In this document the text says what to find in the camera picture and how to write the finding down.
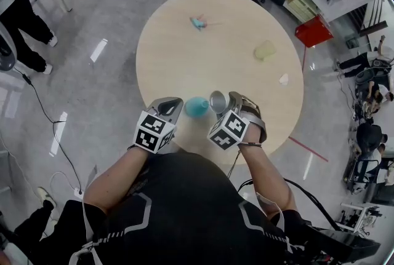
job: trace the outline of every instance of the wrist strap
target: wrist strap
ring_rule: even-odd
[[[255,147],[261,147],[260,143],[239,143],[238,146],[255,146]]]

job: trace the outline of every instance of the white sneaker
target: white sneaker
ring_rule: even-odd
[[[52,30],[50,32],[53,34],[53,36],[52,36],[52,39],[49,40],[48,44],[51,47],[55,47],[55,45],[57,44],[57,37],[56,37],[55,33]]]
[[[45,189],[37,188],[37,193],[41,198],[41,202],[48,200],[54,206],[54,208],[56,208],[55,201],[53,200],[53,198],[51,198],[51,196],[48,194],[48,192]]]
[[[52,68],[53,66],[47,63],[47,66],[45,66],[45,70],[42,73],[45,75],[49,75],[52,72]]]

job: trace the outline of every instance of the gray tiled floor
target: gray tiled floor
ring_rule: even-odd
[[[67,1],[73,7],[69,14],[64,14],[54,0],[39,0],[34,5],[35,11],[57,33],[59,43],[56,48],[50,49],[30,38],[27,40],[54,65],[50,76],[32,73],[31,78],[53,119],[67,113],[62,145],[74,162],[84,188],[94,165],[97,164],[100,171],[105,170],[130,145],[134,125],[143,108],[135,76],[135,50],[145,22],[166,0]],[[264,8],[283,25],[302,61],[304,46],[294,37],[298,25],[295,18],[270,1]],[[333,32],[338,26],[342,30],[340,22],[332,24]],[[108,40],[108,44],[93,64],[89,57],[102,39]],[[351,114],[331,69],[333,58],[349,56],[340,36],[307,50],[304,105],[292,137],[329,162],[291,140],[271,157],[283,176],[314,193],[335,218],[341,202],[355,201],[341,182],[349,157],[347,138]],[[0,119],[3,139],[17,156],[32,186],[51,190],[61,211],[66,200],[73,197],[72,190],[63,176],[55,176],[51,186],[49,178],[54,172],[63,171],[74,187],[78,185],[76,178],[60,150],[50,155],[53,143],[51,124],[42,114],[33,89],[23,84],[19,87],[14,81],[0,76],[0,87],[8,91]],[[347,81],[344,81],[343,88],[351,104]],[[11,105],[12,91],[16,96],[20,94],[14,118],[6,113]],[[39,202],[13,160],[2,161],[0,169],[1,186],[11,184],[13,187],[12,196],[0,195],[0,209],[13,228],[38,208]],[[231,180],[238,187],[249,177],[246,165],[239,165]],[[255,202],[251,186],[244,188],[242,193]],[[301,192],[295,190],[295,197],[305,219],[311,220],[315,226],[327,226],[324,217]]]

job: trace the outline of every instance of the white cable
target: white cable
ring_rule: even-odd
[[[65,174],[64,172],[62,172],[62,171],[58,171],[58,172],[55,172],[54,174],[52,174],[51,178],[49,179],[49,189],[50,189],[51,194],[54,193],[53,190],[52,190],[52,180],[54,179],[54,177],[55,177],[56,174],[62,174],[62,175],[64,175],[64,177],[65,177],[66,180],[67,180],[68,185],[69,185],[70,188],[74,191],[74,188],[72,187],[72,185],[71,185],[69,179],[67,178],[66,174]]]
[[[4,146],[4,148],[6,149],[6,151],[9,153],[9,155],[12,156],[12,157],[14,158],[15,163],[17,164],[19,170],[21,171],[21,173],[22,173],[22,175],[23,175],[23,178],[25,179],[27,185],[30,187],[31,192],[33,192],[34,196],[36,196],[37,199],[39,200],[39,202],[41,203],[41,199],[40,199],[40,198],[38,197],[38,195],[34,192],[34,189],[33,189],[33,187],[31,186],[30,182],[26,179],[25,173],[23,172],[22,168],[20,167],[17,158],[9,151],[9,149],[8,149],[7,146],[6,146],[6,144],[4,143],[4,140],[2,139],[1,132],[0,132],[0,140],[1,140],[1,143],[2,143],[2,145]]]

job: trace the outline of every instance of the red line on floor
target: red line on floor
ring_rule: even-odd
[[[292,140],[293,142],[295,142],[296,144],[299,144],[301,147],[304,147],[306,150],[310,151],[312,154],[315,154],[319,158],[322,158],[324,161],[328,162],[328,160],[326,158],[324,158],[322,155],[318,154],[316,151],[310,149],[309,147],[306,147],[303,143],[300,143],[298,140],[294,139],[293,137],[289,136],[289,139]]]
[[[304,58],[302,59],[302,71],[304,71],[305,57],[307,57],[307,46],[304,48]]]

